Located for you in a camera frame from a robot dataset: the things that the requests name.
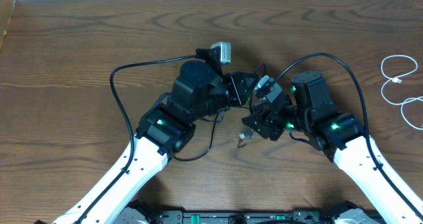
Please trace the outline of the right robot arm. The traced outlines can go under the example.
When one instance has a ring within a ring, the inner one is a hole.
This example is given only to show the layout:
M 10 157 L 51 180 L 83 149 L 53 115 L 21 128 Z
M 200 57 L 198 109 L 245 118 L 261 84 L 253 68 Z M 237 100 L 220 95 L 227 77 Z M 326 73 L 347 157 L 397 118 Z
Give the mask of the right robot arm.
M 269 76 L 244 79 L 259 101 L 242 119 L 264 139 L 277 141 L 285 131 L 300 131 L 308 143 L 343 170 L 362 190 L 386 223 L 421 223 L 422 200 L 381 154 L 364 125 L 351 113 L 339 112 L 327 82 L 318 71 L 291 80 L 294 99 Z

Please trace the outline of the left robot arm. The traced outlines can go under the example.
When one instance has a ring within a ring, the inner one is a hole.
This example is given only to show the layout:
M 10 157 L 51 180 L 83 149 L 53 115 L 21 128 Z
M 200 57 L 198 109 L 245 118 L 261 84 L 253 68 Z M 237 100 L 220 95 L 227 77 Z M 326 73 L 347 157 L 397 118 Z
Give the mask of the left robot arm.
M 195 121 L 246 104 L 258 75 L 223 74 L 201 60 L 182 64 L 167 102 L 140 119 L 110 170 L 56 223 L 113 223 L 138 191 L 192 139 Z

